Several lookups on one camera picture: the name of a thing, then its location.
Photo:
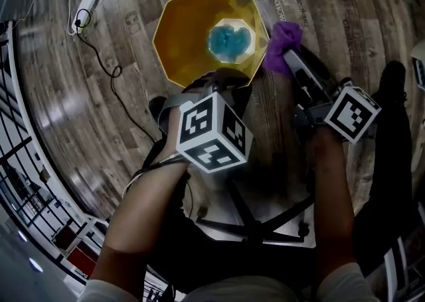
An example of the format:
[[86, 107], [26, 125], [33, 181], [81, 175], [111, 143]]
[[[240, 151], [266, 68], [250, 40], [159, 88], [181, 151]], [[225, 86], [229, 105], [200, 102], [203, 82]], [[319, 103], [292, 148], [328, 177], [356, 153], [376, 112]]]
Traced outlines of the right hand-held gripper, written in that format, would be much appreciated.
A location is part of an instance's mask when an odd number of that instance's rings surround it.
[[304, 45], [300, 50], [287, 49], [284, 61], [294, 77], [298, 141], [306, 143], [319, 126], [327, 125], [342, 141], [358, 142], [381, 111], [376, 101], [350, 77], [338, 83], [322, 60]]

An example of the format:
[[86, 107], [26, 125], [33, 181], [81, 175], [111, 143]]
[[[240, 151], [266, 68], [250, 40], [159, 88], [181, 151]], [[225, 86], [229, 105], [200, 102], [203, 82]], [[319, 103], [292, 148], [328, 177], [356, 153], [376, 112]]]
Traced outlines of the purple cloth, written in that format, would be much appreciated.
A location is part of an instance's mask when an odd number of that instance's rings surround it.
[[262, 66], [266, 70], [274, 71], [285, 76], [292, 76], [292, 72], [283, 58], [287, 49], [300, 51], [302, 33], [297, 23], [279, 21], [272, 27], [271, 37], [266, 49]]

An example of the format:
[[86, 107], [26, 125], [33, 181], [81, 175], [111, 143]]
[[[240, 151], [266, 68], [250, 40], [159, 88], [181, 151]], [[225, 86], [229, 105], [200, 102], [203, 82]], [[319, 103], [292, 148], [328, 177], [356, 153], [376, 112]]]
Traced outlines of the yellow plastic bucket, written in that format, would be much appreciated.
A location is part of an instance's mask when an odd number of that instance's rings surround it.
[[[207, 38], [214, 27], [246, 27], [251, 43], [235, 63], [221, 62], [209, 51]], [[255, 0], [169, 0], [153, 37], [166, 77], [182, 87], [219, 68], [233, 68], [250, 83], [259, 69], [269, 42]]]

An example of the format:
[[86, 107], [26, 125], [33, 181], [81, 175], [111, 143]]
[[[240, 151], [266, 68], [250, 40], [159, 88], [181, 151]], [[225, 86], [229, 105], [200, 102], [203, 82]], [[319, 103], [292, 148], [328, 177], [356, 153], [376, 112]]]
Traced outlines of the person's right forearm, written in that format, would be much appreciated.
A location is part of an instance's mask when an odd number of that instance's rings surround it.
[[342, 142], [330, 127], [319, 127], [310, 146], [315, 173], [314, 226], [317, 280], [355, 261], [354, 212]]

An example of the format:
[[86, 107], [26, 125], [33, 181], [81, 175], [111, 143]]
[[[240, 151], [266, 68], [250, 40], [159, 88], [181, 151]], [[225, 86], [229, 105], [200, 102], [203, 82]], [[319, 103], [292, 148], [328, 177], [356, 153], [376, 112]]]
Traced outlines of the person's left forearm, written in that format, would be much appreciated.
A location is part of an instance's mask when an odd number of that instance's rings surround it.
[[173, 190], [188, 164], [152, 169], [138, 178], [115, 211], [91, 276], [130, 291], [144, 276]]

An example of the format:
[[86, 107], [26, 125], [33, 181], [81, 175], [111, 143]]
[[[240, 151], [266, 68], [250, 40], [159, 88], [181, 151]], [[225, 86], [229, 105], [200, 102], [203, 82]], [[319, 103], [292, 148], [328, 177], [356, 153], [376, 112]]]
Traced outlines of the blue crumpled wad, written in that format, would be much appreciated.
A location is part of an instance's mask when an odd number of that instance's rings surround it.
[[246, 27], [235, 29], [231, 25], [214, 27], [207, 38], [209, 51], [217, 60], [235, 63], [251, 43], [251, 34]]

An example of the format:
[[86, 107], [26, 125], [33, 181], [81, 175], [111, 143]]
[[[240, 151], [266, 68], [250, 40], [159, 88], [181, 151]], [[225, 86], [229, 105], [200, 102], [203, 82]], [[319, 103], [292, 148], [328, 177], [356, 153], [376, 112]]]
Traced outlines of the person's black right shoe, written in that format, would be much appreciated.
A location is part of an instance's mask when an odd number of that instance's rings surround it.
[[399, 61], [390, 61], [381, 75], [380, 95], [388, 102], [403, 104], [406, 101], [405, 80], [406, 69], [404, 65]]

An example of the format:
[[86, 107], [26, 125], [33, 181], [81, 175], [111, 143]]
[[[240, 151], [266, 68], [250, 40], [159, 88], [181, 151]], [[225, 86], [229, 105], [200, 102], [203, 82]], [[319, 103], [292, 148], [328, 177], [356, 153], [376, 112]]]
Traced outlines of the person's black shoe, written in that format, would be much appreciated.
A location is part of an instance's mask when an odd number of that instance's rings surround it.
[[163, 96], [156, 96], [149, 101], [149, 111], [155, 121], [158, 120], [161, 111], [163, 109], [164, 103], [167, 98]]
[[406, 101], [405, 80], [406, 69], [404, 65], [399, 61], [390, 61], [381, 75], [380, 95], [388, 102], [403, 104]]

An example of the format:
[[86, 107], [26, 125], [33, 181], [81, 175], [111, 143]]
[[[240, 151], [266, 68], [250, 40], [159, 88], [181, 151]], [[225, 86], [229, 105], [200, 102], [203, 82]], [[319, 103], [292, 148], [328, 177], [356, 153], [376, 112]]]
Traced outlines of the person's black left shoe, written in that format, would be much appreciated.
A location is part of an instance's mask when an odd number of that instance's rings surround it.
[[161, 111], [163, 109], [164, 103], [167, 98], [163, 96], [156, 96], [149, 101], [149, 111], [155, 121], [158, 120]]

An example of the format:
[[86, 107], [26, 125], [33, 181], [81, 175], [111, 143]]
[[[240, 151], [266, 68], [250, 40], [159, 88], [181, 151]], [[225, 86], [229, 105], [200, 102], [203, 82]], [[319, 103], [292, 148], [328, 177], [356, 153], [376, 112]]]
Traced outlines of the cream pedal bin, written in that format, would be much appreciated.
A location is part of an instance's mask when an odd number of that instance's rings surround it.
[[414, 46], [411, 53], [416, 83], [425, 91], [425, 39]]

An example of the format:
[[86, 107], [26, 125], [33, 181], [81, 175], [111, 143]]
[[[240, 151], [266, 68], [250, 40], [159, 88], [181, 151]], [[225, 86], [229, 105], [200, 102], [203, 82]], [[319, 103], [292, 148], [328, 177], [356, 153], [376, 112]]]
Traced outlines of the black wrist band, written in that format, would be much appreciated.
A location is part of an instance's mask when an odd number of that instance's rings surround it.
[[174, 153], [153, 165], [148, 165], [146, 167], [139, 169], [138, 171], [134, 173], [129, 183], [125, 186], [124, 191], [122, 193], [122, 197], [126, 195], [127, 191], [131, 188], [132, 184], [134, 184], [134, 182], [136, 182], [136, 180], [138, 180], [138, 178], [140, 178], [143, 174], [150, 172], [152, 170], [167, 166], [167, 165], [173, 165], [177, 163], [188, 163], [188, 162], [189, 161], [182, 154]]

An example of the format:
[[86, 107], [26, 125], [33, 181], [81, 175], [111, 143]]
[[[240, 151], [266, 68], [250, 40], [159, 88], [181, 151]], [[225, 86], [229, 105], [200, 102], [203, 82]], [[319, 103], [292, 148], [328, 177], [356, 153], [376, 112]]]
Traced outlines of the person's right leg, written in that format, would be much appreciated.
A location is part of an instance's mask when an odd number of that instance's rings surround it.
[[354, 251], [363, 275], [384, 261], [403, 233], [412, 205], [412, 139], [404, 104], [386, 102], [377, 117], [369, 200], [355, 217]]

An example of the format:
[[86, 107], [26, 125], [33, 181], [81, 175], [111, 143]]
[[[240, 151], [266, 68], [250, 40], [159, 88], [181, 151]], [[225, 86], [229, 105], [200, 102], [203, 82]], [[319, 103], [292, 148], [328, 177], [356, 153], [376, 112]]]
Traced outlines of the white power strip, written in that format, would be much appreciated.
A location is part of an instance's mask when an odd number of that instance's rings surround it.
[[81, 0], [71, 24], [74, 34], [81, 33], [82, 29], [89, 24], [95, 3], [96, 0]]

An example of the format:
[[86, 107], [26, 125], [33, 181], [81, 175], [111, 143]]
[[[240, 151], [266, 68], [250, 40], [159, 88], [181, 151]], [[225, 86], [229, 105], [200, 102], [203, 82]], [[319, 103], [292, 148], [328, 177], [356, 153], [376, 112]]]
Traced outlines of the person's white shirt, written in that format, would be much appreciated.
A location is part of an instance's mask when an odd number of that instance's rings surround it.
[[[379, 302], [356, 263], [342, 265], [319, 285], [317, 302]], [[90, 280], [77, 302], [139, 302], [132, 294], [106, 281]], [[263, 276], [231, 277], [204, 285], [181, 302], [299, 302], [283, 283]]]

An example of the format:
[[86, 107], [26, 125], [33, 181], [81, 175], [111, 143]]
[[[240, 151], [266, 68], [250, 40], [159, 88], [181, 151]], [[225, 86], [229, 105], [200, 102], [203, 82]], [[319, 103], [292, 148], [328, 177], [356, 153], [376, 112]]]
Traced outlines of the black metal railing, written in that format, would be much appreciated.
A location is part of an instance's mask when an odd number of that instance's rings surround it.
[[[0, 204], [25, 238], [67, 277], [87, 282], [66, 258], [75, 247], [98, 255], [104, 233], [97, 225], [108, 223], [75, 201], [47, 152], [26, 99], [17, 28], [11, 21], [0, 22]], [[76, 239], [63, 251], [52, 239], [65, 225]]]

